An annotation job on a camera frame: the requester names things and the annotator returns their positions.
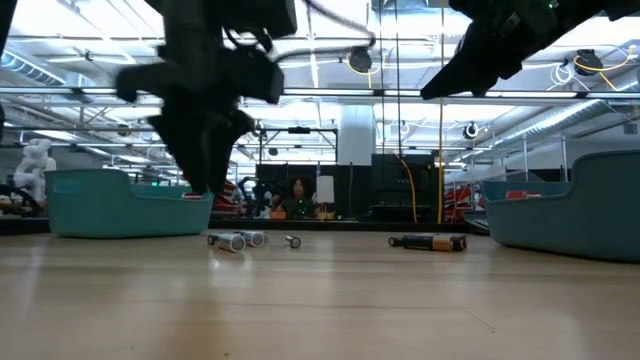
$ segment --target aa battery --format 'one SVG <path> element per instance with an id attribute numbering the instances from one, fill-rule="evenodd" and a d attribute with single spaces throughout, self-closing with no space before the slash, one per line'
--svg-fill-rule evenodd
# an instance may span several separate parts
<path id="1" fill-rule="evenodd" d="M 287 236 L 284 240 L 294 249 L 297 249 L 302 245 L 302 240 L 300 240 L 299 237 Z"/>
<path id="2" fill-rule="evenodd" d="M 389 246 L 405 249 L 460 252 L 467 249 L 466 235 L 405 235 L 390 237 Z"/>
<path id="3" fill-rule="evenodd" d="M 216 245 L 218 248 L 231 251 L 231 252 L 239 252 L 244 250 L 247 246 L 246 241 L 240 234 L 216 234 L 209 235 L 207 237 L 207 242 L 209 245 Z"/>
<path id="4" fill-rule="evenodd" d="M 243 231 L 240 235 L 244 238 L 248 246 L 260 247 L 269 242 L 269 235 L 260 231 Z"/>

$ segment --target floor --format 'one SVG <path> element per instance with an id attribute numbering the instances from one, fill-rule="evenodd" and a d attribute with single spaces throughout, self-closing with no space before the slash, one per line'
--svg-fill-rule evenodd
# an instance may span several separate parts
<path id="1" fill-rule="evenodd" d="M 638 359 L 640 267 L 504 248 L 298 232 L 232 254 L 205 237 L 0 238 L 13 359 Z"/>

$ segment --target woman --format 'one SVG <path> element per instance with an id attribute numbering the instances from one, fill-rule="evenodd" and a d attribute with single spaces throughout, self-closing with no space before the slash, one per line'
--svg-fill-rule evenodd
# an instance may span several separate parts
<path id="1" fill-rule="evenodd" d="M 287 213 L 287 220 L 312 219 L 315 216 L 315 206 L 311 201 L 313 191 L 311 181 L 304 177 L 295 178 L 291 186 L 291 195 L 282 200 L 278 211 Z"/>

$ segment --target white robot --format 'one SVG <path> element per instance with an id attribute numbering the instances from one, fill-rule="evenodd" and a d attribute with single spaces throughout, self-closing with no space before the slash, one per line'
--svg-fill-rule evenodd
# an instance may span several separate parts
<path id="1" fill-rule="evenodd" d="M 33 139 L 23 150 L 24 157 L 16 168 L 13 181 L 17 188 L 27 187 L 26 192 L 37 202 L 45 200 L 45 171 L 56 170 L 56 161 L 49 157 L 51 141 Z"/>

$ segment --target silver battery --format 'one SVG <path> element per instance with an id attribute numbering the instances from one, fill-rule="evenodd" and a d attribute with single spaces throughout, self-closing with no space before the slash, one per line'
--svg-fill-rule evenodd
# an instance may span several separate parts
<path id="1" fill-rule="evenodd" d="M 240 234 L 223 233 L 209 235 L 207 242 L 210 245 L 215 245 L 220 249 L 231 252 L 240 252 L 247 246 L 246 241 Z"/>
<path id="2" fill-rule="evenodd" d="M 260 247 L 269 242 L 269 235 L 261 231 L 243 231 L 240 233 L 248 246 Z"/>
<path id="3" fill-rule="evenodd" d="M 302 240 L 300 240 L 299 237 L 287 236 L 284 240 L 294 249 L 297 249 L 302 245 Z"/>

